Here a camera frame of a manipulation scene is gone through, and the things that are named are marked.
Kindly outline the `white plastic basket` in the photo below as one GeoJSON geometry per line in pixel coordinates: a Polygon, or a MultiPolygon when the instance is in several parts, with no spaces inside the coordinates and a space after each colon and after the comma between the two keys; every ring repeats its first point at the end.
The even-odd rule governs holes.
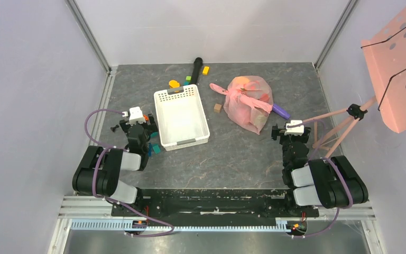
{"type": "Polygon", "coordinates": [[[161,146],[166,151],[208,142],[210,130],[197,85],[153,94],[161,146]]]}

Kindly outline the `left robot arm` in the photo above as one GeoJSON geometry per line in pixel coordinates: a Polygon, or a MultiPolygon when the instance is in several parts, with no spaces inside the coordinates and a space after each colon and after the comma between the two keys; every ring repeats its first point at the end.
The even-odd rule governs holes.
{"type": "Polygon", "coordinates": [[[144,119],[144,123],[119,122],[128,140],[124,149],[112,148],[102,154],[103,147],[89,146],[72,178],[73,190],[123,202],[131,215],[140,215],[145,209],[145,201],[138,197],[140,189],[122,182],[119,176],[123,170],[143,171],[147,165],[151,134],[158,127],[152,114],[144,119]]]}

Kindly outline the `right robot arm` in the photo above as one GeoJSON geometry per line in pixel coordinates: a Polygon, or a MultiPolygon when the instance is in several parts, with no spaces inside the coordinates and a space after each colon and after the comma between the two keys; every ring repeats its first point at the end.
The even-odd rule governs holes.
{"type": "Polygon", "coordinates": [[[306,206],[347,208],[368,201],[368,189],[345,156],[308,159],[311,129],[293,134],[273,126],[271,138],[282,146],[282,179],[289,191],[284,209],[291,216],[306,206]]]}

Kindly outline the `small black piece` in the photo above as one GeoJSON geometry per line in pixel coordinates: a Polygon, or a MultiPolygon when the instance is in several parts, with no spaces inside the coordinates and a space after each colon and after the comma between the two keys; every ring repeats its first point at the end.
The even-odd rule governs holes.
{"type": "Polygon", "coordinates": [[[114,126],[114,127],[111,127],[110,130],[111,130],[112,132],[115,132],[118,128],[119,128],[119,125],[116,125],[116,126],[114,126]]]}

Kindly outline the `brown wooden cube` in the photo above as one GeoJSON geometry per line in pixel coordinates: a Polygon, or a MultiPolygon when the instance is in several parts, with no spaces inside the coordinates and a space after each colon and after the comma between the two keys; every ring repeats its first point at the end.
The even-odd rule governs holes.
{"type": "Polygon", "coordinates": [[[214,112],[220,113],[222,109],[223,109],[223,106],[221,104],[214,105],[214,112]]]}

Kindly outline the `black cylinder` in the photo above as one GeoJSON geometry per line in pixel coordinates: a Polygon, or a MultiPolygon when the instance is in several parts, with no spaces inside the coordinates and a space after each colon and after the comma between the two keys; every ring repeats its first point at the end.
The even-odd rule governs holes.
{"type": "Polygon", "coordinates": [[[195,84],[195,85],[197,84],[202,66],[203,66],[202,58],[197,57],[193,62],[193,70],[192,70],[192,75],[191,75],[189,84],[195,84]]]}

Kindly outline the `orange yellow toy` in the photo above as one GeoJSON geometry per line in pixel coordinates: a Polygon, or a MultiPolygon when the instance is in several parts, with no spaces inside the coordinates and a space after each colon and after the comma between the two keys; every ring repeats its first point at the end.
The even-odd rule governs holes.
{"type": "Polygon", "coordinates": [[[180,83],[176,80],[170,80],[168,93],[173,94],[178,93],[179,91],[180,91],[180,83]]]}

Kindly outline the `yellow block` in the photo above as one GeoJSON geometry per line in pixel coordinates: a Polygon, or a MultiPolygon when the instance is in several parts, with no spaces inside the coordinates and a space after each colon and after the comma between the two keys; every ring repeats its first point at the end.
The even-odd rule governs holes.
{"type": "Polygon", "coordinates": [[[203,71],[202,71],[202,74],[203,74],[203,75],[208,75],[209,70],[210,70],[210,67],[209,67],[209,66],[204,66],[203,71]]]}

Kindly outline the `purple toy bat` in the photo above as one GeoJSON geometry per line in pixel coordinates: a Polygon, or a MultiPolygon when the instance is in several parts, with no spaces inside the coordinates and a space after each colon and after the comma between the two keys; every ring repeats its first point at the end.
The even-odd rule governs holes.
{"type": "Polygon", "coordinates": [[[282,107],[278,106],[276,103],[272,105],[272,111],[281,116],[282,118],[284,118],[285,120],[290,119],[290,114],[282,107]]]}

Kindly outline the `pink music stand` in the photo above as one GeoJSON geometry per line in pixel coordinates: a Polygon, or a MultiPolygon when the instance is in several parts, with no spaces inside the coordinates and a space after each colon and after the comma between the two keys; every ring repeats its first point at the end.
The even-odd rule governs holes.
{"type": "Polygon", "coordinates": [[[396,133],[406,130],[406,7],[370,40],[361,42],[367,70],[373,87],[373,96],[363,105],[319,116],[320,119],[347,112],[348,117],[326,135],[316,140],[314,148],[326,148],[330,157],[353,127],[363,119],[367,110],[378,104],[385,125],[396,133]]]}

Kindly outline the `pink plastic bag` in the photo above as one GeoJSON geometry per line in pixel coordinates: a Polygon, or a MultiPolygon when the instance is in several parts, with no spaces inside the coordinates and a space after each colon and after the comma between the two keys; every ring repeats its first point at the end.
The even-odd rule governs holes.
{"type": "Polygon", "coordinates": [[[227,88],[211,83],[210,88],[225,95],[224,111],[240,127],[260,134],[272,111],[273,95],[260,76],[237,76],[227,88]]]}

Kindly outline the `teal small block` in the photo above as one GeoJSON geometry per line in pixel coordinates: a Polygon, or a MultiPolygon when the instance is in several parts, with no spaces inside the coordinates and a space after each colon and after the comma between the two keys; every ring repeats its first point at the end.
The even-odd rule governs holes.
{"type": "Polygon", "coordinates": [[[154,144],[154,145],[152,146],[152,149],[153,149],[153,151],[154,151],[155,154],[158,154],[158,153],[161,152],[161,148],[160,148],[160,146],[159,146],[158,144],[154,144]]]}

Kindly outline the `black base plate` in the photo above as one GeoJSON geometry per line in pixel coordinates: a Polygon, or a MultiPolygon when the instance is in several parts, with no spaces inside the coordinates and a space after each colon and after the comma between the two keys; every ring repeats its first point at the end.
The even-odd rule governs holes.
{"type": "Polygon", "coordinates": [[[132,208],[149,216],[148,225],[259,226],[276,218],[317,218],[311,206],[291,207],[286,189],[142,189],[132,208]]]}

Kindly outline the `blue block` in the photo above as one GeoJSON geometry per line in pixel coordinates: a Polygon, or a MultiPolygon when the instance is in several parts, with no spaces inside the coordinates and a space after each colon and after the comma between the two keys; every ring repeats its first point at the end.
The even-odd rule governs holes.
{"type": "Polygon", "coordinates": [[[148,149],[149,149],[148,150],[148,156],[151,157],[152,156],[152,151],[153,151],[153,147],[152,147],[151,143],[149,143],[148,149]]]}

